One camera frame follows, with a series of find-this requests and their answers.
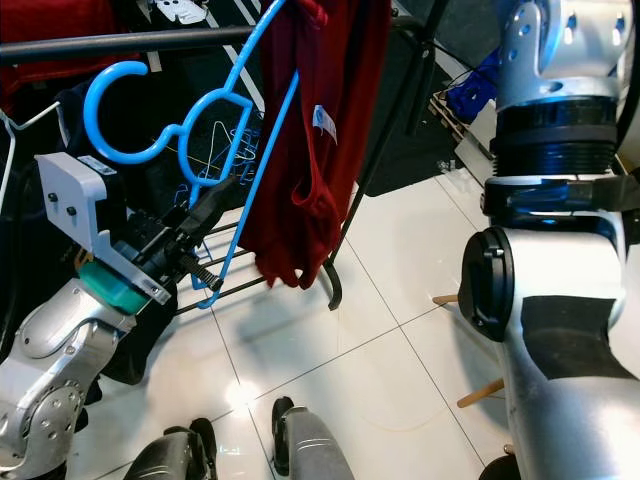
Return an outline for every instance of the clothing tag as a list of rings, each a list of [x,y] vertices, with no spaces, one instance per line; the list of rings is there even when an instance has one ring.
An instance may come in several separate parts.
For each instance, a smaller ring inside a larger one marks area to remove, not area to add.
[[[333,121],[333,118],[329,116],[327,112],[324,111],[322,105],[316,105],[313,109],[313,126],[323,129],[328,132],[331,137],[333,137],[333,141],[338,144],[338,137],[336,135],[336,123]]]

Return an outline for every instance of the red garment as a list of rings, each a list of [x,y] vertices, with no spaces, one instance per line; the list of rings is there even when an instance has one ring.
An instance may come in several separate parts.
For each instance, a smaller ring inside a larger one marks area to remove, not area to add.
[[[125,31],[109,0],[0,0],[0,42],[28,42]],[[121,60],[107,55],[0,68],[2,108],[22,84],[101,70]]]
[[[295,69],[300,72],[299,94],[240,242],[256,253],[269,285],[280,277],[308,288],[339,240],[364,157],[390,11],[390,0],[290,0],[262,38],[262,146]],[[316,105],[335,121],[337,145],[312,125]]]

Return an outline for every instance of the floor tile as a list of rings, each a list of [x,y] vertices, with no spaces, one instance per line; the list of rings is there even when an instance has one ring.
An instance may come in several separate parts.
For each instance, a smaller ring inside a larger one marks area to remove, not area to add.
[[[482,464],[399,330],[251,405],[272,452],[271,408],[282,395],[319,415],[355,478],[477,479]]]
[[[229,225],[231,223],[235,223],[238,220],[240,220],[240,215],[242,215],[242,208],[235,208],[233,210],[227,210],[226,212],[224,212],[222,214],[222,217],[220,218],[220,221],[218,222],[218,224],[216,225],[215,228],[219,228],[219,227],[224,227],[226,225]],[[223,234],[225,231],[223,232],[217,232],[217,233],[213,233],[211,235],[207,235],[207,238],[211,238],[211,237],[216,237],[218,235]]]
[[[461,168],[435,178],[476,230],[482,231],[489,227],[489,219],[480,207],[482,186],[469,170]]]
[[[235,262],[229,286],[255,278],[252,261]],[[336,269],[343,301],[333,312],[323,273],[308,290],[262,285],[214,305],[244,394],[260,395],[397,326],[348,244]]]
[[[246,406],[213,422],[213,429],[218,447],[216,471],[221,480],[273,480]],[[99,480],[122,480],[130,466],[124,465]]]
[[[365,197],[349,243],[400,323],[458,291],[461,258],[475,233],[437,180]]]
[[[154,347],[136,386],[101,378],[104,397],[87,407],[89,426],[74,437],[68,479],[96,478],[135,458],[173,425],[233,408],[237,380],[209,310],[182,316]]]
[[[463,409],[456,405],[502,377],[495,344],[467,325],[456,307],[438,308],[402,329],[482,461],[502,456],[510,443],[504,391]]]

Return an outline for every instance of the blue object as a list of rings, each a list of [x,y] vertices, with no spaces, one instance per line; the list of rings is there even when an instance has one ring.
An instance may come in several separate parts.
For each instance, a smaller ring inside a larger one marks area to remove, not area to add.
[[[171,138],[173,136],[177,136],[178,162],[180,164],[182,173],[184,174],[187,181],[191,184],[191,188],[186,188],[186,185],[185,188],[182,188],[181,186],[181,188],[176,192],[176,197],[174,200],[177,201],[179,194],[186,193],[187,190],[189,190],[189,208],[192,208],[193,205],[195,205],[195,203],[197,202],[200,195],[200,189],[202,187],[213,187],[223,182],[228,178],[229,173],[234,167],[237,167],[242,171],[240,180],[241,182],[249,181],[247,177],[250,172],[253,160],[242,160],[240,163],[236,163],[236,156],[241,143],[244,144],[243,148],[245,149],[245,151],[255,153],[257,150],[257,138],[259,137],[259,134],[253,130],[245,130],[253,108],[253,103],[247,98],[234,93],[233,88],[235,87],[235,84],[240,77],[240,73],[242,72],[242,69],[246,64],[249,55],[251,55],[253,49],[257,45],[258,40],[267,29],[275,15],[280,11],[280,8],[282,8],[282,6],[285,4],[285,2],[286,0],[274,0],[274,2],[269,6],[266,12],[262,15],[260,21],[256,24],[253,32],[242,48],[240,55],[238,55],[236,63],[231,69],[231,72],[229,72],[229,76],[227,77],[224,86],[222,88],[212,90],[211,92],[202,96],[193,105],[193,107],[191,107],[191,110],[189,110],[189,113],[185,117],[182,125],[171,124],[166,126],[162,130],[162,133],[155,141],[155,143],[148,147],[146,150],[135,153],[125,153],[116,150],[111,145],[109,145],[100,132],[100,127],[98,125],[98,107],[100,105],[102,95],[113,82],[126,75],[146,75],[148,72],[147,66],[141,62],[127,61],[116,63],[103,70],[100,74],[98,74],[98,76],[89,87],[89,91],[87,92],[87,96],[85,98],[83,110],[83,118],[87,136],[89,137],[89,140],[96,148],[96,150],[105,158],[108,158],[109,160],[112,160],[114,162],[122,163],[125,165],[136,165],[147,162],[157,156],[167,147]],[[245,203],[245,207],[242,210],[242,215],[240,217],[240,220],[238,221],[238,226],[233,236],[233,240],[225,257],[222,270],[220,271],[219,277],[223,280],[229,270],[231,259],[233,258],[233,254],[238,245],[238,241],[240,240],[240,236],[242,235],[242,230],[244,229],[244,225],[249,215],[251,205],[253,204],[253,200],[258,191],[262,175],[264,174],[264,171],[269,162],[269,157],[271,156],[273,146],[280,133],[280,129],[286,117],[287,111],[289,110],[289,106],[291,105],[291,102],[293,100],[293,95],[298,88],[298,83],[299,76],[298,72],[296,71],[293,75],[293,78],[291,79],[291,83],[289,84],[289,88],[287,90],[287,94],[285,95],[282,106],[280,107],[280,112],[278,113],[278,117],[269,136],[269,140],[267,141],[267,145],[265,147],[258,169],[255,172],[247,201]],[[214,159],[215,162],[226,151],[225,161],[222,165],[222,168],[220,169],[219,175],[217,177],[212,177],[206,169],[198,172],[197,174],[191,169],[187,156],[187,145],[189,143],[189,135],[191,134],[191,130],[200,114],[204,111],[205,108],[209,107],[212,103],[218,100],[226,100],[235,105],[238,105],[242,108],[242,113],[240,116],[240,120],[238,121],[238,125],[234,130],[231,131],[233,136],[231,145],[220,152]],[[209,249],[206,247],[206,245],[205,249],[208,256],[210,257],[211,253],[209,252]],[[194,289],[201,289],[205,287],[205,285],[193,275],[191,280]],[[198,304],[198,307],[201,309],[209,308],[218,299],[219,295],[219,290],[213,292],[211,298],[206,301],[200,302]]]
[[[236,153],[238,152],[238,147],[240,146],[240,142],[242,140],[244,129],[247,125],[247,121],[249,120],[249,115],[251,114],[251,109],[253,107],[253,103],[251,102],[251,100],[248,100],[247,98],[242,97],[237,93],[233,93],[233,88],[238,78],[240,77],[240,73],[242,72],[242,69],[246,64],[249,55],[251,55],[251,52],[258,43],[258,40],[267,29],[280,8],[282,8],[285,1],[286,0],[275,0],[264,13],[260,21],[256,24],[253,32],[251,32],[251,35],[249,35],[249,38],[247,39],[247,43],[244,45],[242,51],[240,52],[240,55],[238,55],[238,59],[231,69],[231,72],[229,73],[224,86],[222,88],[212,90],[211,92],[202,96],[193,105],[182,125],[171,124],[166,126],[162,130],[160,137],[155,141],[155,143],[141,152],[124,153],[116,150],[107,143],[107,141],[102,136],[100,127],[98,125],[98,107],[100,105],[102,95],[113,82],[126,75],[146,75],[148,72],[147,66],[142,62],[119,62],[100,72],[89,87],[89,91],[87,92],[87,96],[85,98],[83,110],[87,136],[89,137],[89,140],[96,148],[96,150],[105,158],[108,158],[109,160],[112,160],[114,162],[122,163],[125,165],[136,165],[147,162],[157,156],[167,147],[171,138],[174,135],[177,136],[178,161],[180,163],[180,168],[182,169],[182,173],[184,174],[185,178],[194,186],[191,191],[191,206],[193,206],[195,201],[197,201],[198,199],[199,188],[196,187],[213,187],[214,185],[217,185],[220,182],[226,180],[229,176],[231,167],[233,166]],[[236,127],[236,135],[234,135],[229,151],[227,152],[224,166],[222,167],[222,171],[220,172],[219,176],[217,178],[200,177],[193,172],[187,159],[187,145],[189,143],[189,135],[191,134],[191,129],[193,128],[193,125],[195,124],[198,116],[205,108],[207,108],[217,100],[227,100],[233,104],[240,106],[242,108],[242,114]]]
[[[500,51],[496,48],[469,78],[447,92],[447,106],[462,122],[473,122],[487,102],[496,98],[499,68]]]
[[[225,278],[227,275],[227,271],[229,270],[229,265],[231,265],[231,259],[233,258],[233,253],[238,246],[238,242],[240,241],[240,235],[242,235],[242,229],[244,228],[244,224],[247,221],[247,217],[249,216],[249,210],[251,209],[251,204],[253,204],[253,199],[256,196],[256,192],[258,191],[258,186],[260,185],[260,180],[262,180],[262,174],[267,168],[267,162],[269,161],[269,157],[271,156],[271,151],[273,150],[273,146],[276,143],[276,139],[278,138],[278,132],[280,132],[280,128],[282,127],[282,123],[284,122],[284,118],[287,116],[287,111],[289,110],[289,106],[291,105],[291,101],[293,100],[293,94],[298,88],[299,76],[296,71],[293,74],[293,78],[291,79],[291,83],[289,84],[289,89],[287,90],[287,94],[284,97],[282,102],[282,106],[280,107],[280,112],[278,112],[278,117],[276,118],[276,122],[273,125],[273,130],[271,130],[271,135],[269,135],[269,140],[267,141],[267,145],[264,149],[264,153],[262,154],[262,161],[260,162],[260,166],[256,171],[256,176],[253,179],[253,183],[251,184],[251,189],[249,190],[249,195],[247,196],[247,203],[242,209],[242,215],[240,216],[240,220],[238,220],[238,228],[236,228],[236,232],[233,235],[233,239],[231,240],[231,246],[229,247],[229,251],[227,252],[227,256],[224,259],[224,263],[222,265],[222,270],[220,270],[220,278]],[[213,292],[213,296],[207,300],[204,300],[198,304],[199,308],[208,308],[218,299],[220,296],[220,290],[217,292]]]

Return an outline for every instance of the black metal rack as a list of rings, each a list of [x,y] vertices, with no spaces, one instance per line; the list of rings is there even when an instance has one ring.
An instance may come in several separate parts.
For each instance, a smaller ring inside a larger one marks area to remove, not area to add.
[[[329,258],[324,262],[324,270],[331,282],[331,300],[329,309],[335,310],[342,301],[342,284],[340,276],[335,268],[335,259],[340,251],[340,247],[346,237],[347,231],[353,222],[353,218],[360,206],[367,187],[374,177],[376,168],[382,159],[385,147],[391,134],[393,133],[399,119],[400,105],[402,105],[411,94],[408,85],[416,75],[421,72],[418,91],[415,94],[414,109],[410,115],[408,131],[415,130],[415,123],[418,121],[421,106],[426,105],[426,96],[429,91],[429,84],[435,67],[434,36],[435,29],[444,13],[448,0],[436,0],[431,10],[427,22],[412,16],[397,16],[397,11],[392,12],[392,31],[400,31],[404,38],[410,42],[413,48],[411,61],[407,66],[400,88],[396,93],[393,107],[387,115],[384,127],[377,138],[371,158],[361,173],[358,182],[358,192],[347,213],[346,220],[342,226],[340,241]],[[93,57],[105,54],[143,53],[150,51],[180,50],[191,48],[211,47],[215,45],[229,45],[242,43],[251,34],[252,27],[223,27],[216,29],[184,29],[160,32],[126,33],[114,35],[97,35],[89,37],[74,37],[54,40],[39,40],[21,43],[0,44],[0,66],[18,65],[22,63],[33,63],[40,61],[62,60],[79,57]],[[216,227],[210,233],[218,233],[230,230],[237,226],[231,223],[222,227]],[[249,252],[240,250],[235,252],[235,257],[246,255]],[[212,266],[222,263],[224,258],[219,258],[205,263],[205,266]],[[264,278],[256,278],[237,287],[226,290],[220,294],[219,298],[237,293],[246,288],[264,282]],[[197,307],[197,303],[185,306],[177,311],[177,314],[185,313]]]

